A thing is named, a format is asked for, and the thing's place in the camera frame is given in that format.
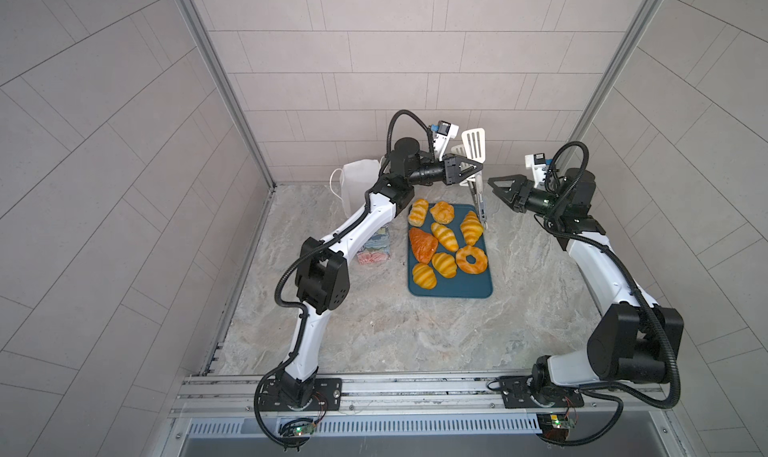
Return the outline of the ring-shaped fake bread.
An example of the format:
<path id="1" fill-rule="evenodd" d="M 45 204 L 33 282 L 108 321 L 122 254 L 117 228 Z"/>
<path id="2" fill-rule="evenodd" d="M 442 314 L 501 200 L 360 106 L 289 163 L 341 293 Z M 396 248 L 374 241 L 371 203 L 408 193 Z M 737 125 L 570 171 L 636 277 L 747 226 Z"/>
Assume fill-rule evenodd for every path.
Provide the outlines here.
<path id="1" fill-rule="evenodd" d="M 475 246 L 465 246 L 455 253 L 458 268 L 470 275 L 479 275 L 488 268 L 488 257 L 485 252 Z"/>

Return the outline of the floral paper bag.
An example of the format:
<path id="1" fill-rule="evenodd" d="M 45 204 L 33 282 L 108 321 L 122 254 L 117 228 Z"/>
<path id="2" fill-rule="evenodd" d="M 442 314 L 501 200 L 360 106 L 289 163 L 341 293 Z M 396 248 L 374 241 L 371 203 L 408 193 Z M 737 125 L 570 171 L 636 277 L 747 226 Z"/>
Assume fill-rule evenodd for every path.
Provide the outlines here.
<path id="1" fill-rule="evenodd" d="M 376 159 L 361 159 L 349 162 L 331 172 L 329 188 L 342 203 L 347 217 L 365 203 L 365 192 L 378 179 L 380 162 Z M 356 254 L 361 265 L 381 263 L 390 258 L 390 235 L 386 226 L 378 229 Z"/>

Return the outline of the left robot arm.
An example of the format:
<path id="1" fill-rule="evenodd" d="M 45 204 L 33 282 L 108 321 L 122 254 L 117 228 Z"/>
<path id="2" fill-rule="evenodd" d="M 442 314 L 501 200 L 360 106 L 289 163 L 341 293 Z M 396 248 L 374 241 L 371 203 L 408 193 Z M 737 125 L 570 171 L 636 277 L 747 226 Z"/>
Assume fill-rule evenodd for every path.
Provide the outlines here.
<path id="1" fill-rule="evenodd" d="M 381 227 L 406 210 L 417 185 L 458 184 L 482 170 L 477 160 L 450 153 L 438 158 L 404 137 L 384 157 L 363 205 L 322 239 L 307 238 L 299 258 L 281 277 L 275 301 L 298 309 L 292 348 L 275 371 L 279 395 L 293 408 L 305 407 L 314 391 L 319 351 L 331 312 L 350 289 L 348 261 Z"/>

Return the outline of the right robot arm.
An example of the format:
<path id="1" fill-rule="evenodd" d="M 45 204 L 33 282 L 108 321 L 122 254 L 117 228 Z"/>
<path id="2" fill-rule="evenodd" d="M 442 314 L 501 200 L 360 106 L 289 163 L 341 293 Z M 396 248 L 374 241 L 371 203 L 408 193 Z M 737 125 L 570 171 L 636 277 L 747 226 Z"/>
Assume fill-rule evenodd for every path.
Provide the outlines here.
<path id="1" fill-rule="evenodd" d="M 676 406 L 683 318 L 645 293 L 591 216 L 594 175 L 571 168 L 546 174 L 542 183 L 516 174 L 489 185 L 513 211 L 540 218 L 576 262 L 601 315 L 584 349 L 537 359 L 529 383 L 536 398 L 545 401 L 557 388 L 616 389 L 655 408 Z"/>

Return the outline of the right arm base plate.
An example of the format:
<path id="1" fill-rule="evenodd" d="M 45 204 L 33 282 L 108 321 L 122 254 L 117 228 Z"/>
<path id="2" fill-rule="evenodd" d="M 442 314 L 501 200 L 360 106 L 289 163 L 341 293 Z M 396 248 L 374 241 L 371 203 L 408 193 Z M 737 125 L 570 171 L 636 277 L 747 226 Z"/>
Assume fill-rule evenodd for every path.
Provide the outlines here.
<path id="1" fill-rule="evenodd" d="M 583 396 L 574 388 L 550 383 L 536 387 L 532 376 L 499 377 L 495 381 L 494 390 L 501 394 L 506 409 L 565 409 L 584 406 Z"/>

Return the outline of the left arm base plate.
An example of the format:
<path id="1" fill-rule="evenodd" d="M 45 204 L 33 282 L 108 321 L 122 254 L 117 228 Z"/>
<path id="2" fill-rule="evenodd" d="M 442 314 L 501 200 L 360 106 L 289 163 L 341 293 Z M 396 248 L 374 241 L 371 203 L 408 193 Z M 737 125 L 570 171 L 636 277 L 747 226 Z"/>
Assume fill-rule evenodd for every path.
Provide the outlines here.
<path id="1" fill-rule="evenodd" d="M 338 411 L 342 391 L 340 378 L 314 378 L 306 382 L 270 379 L 259 391 L 260 411 Z"/>

